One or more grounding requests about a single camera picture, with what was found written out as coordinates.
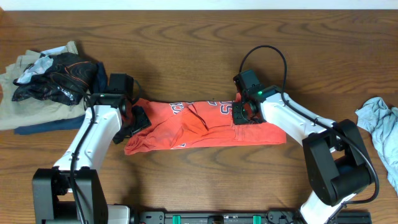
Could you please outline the orange-red t-shirt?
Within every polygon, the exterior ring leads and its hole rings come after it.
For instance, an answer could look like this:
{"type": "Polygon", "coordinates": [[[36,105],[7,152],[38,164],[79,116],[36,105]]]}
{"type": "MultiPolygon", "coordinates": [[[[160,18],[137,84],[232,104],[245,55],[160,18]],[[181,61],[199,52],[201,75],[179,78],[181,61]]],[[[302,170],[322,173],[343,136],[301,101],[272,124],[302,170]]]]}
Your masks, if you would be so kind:
{"type": "Polygon", "coordinates": [[[131,137],[124,153],[193,147],[258,146],[286,143],[286,133],[270,123],[235,125],[231,101],[161,103],[140,99],[151,126],[131,137]]]}

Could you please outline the light blue-grey garment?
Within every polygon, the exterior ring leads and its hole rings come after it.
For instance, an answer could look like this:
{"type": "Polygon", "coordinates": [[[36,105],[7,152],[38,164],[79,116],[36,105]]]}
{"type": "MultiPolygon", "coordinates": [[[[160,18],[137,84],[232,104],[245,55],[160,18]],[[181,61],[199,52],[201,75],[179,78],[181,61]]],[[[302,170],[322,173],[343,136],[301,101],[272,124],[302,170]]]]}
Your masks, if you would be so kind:
{"type": "Polygon", "coordinates": [[[371,135],[387,179],[397,192],[397,107],[389,108],[381,97],[374,97],[355,113],[357,126],[371,135]]]}

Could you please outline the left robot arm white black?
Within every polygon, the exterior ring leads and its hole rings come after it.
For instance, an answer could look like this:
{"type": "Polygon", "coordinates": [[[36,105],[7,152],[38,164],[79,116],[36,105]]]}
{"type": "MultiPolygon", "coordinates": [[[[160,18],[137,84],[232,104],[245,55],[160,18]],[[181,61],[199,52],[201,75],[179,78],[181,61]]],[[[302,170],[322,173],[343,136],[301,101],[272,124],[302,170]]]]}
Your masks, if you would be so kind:
{"type": "Polygon", "coordinates": [[[106,202],[98,171],[111,143],[119,144],[151,125],[133,95],[138,82],[113,73],[103,93],[84,94],[85,119],[64,155],[32,178],[36,223],[137,223],[127,205],[106,202]]]}

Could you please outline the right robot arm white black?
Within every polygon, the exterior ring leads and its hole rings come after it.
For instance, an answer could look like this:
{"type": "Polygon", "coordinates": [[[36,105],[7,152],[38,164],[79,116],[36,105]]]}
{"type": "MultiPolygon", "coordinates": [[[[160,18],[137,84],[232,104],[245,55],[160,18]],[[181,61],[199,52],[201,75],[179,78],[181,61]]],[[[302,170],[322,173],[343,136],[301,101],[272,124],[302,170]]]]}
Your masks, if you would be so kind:
{"type": "Polygon", "coordinates": [[[269,123],[302,147],[312,192],[292,223],[370,223],[368,212],[344,212],[353,197],[377,177],[356,125],[323,118],[296,103],[275,85],[264,86],[252,70],[233,78],[241,101],[234,124],[269,123]]]}

